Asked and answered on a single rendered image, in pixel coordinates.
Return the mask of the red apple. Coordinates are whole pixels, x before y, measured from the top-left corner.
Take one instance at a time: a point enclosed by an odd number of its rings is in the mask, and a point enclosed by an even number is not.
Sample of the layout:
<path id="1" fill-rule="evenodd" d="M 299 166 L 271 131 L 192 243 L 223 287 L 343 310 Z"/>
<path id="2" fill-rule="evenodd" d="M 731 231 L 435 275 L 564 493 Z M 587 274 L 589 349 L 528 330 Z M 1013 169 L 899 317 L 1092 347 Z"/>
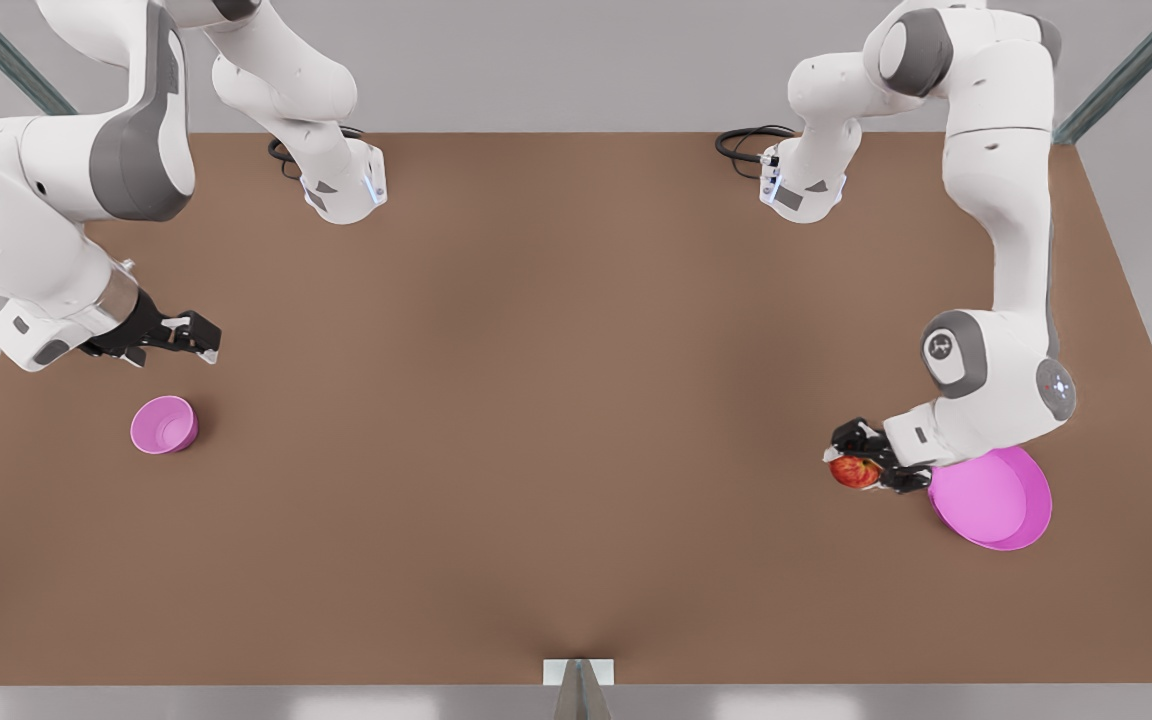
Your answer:
<path id="1" fill-rule="evenodd" d="M 882 482 L 884 469 L 867 457 L 838 456 L 828 461 L 829 473 L 847 488 L 870 488 Z"/>

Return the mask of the pink bowl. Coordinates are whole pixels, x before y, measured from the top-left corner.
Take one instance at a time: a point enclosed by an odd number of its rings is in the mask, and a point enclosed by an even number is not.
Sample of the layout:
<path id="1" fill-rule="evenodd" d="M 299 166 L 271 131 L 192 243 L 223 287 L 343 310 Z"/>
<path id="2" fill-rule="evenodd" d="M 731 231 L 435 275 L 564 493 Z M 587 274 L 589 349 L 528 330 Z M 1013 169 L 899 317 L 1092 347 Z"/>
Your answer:
<path id="1" fill-rule="evenodd" d="M 198 434 L 198 418 L 194 406 L 184 397 L 152 397 L 134 414 L 131 420 L 132 446 L 143 454 L 175 454 L 191 446 Z"/>

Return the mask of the pink plate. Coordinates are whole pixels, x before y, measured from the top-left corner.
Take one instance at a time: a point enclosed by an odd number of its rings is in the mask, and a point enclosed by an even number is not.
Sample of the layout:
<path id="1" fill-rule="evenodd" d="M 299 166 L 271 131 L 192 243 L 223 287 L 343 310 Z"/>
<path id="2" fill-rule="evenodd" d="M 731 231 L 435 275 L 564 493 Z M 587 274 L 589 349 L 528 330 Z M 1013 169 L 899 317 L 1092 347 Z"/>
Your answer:
<path id="1" fill-rule="evenodd" d="M 1023 550 L 1047 532 L 1053 511 L 1049 483 L 1023 447 L 935 468 L 929 501 L 960 537 L 996 551 Z"/>

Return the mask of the silver frame post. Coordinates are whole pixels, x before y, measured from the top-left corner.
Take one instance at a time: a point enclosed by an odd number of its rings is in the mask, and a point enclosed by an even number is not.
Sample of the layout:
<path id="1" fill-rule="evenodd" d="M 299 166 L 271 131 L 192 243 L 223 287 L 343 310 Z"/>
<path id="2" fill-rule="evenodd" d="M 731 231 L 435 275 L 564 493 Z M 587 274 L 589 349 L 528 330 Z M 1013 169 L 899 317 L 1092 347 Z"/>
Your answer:
<path id="1" fill-rule="evenodd" d="M 1126 99 L 1134 88 L 1152 71 L 1152 31 L 1119 65 L 1107 74 L 1100 85 L 1071 111 L 1055 132 L 1055 145 L 1073 146 L 1082 141 L 1089 131 L 1121 100 Z"/>
<path id="2" fill-rule="evenodd" d="M 0 71 L 18 91 L 47 115 L 74 115 L 77 109 L 60 94 L 18 47 L 0 31 Z"/>
<path id="3" fill-rule="evenodd" d="M 614 684 L 613 659 L 545 659 L 543 685 L 556 685 L 553 720 L 613 720 L 604 687 Z"/>

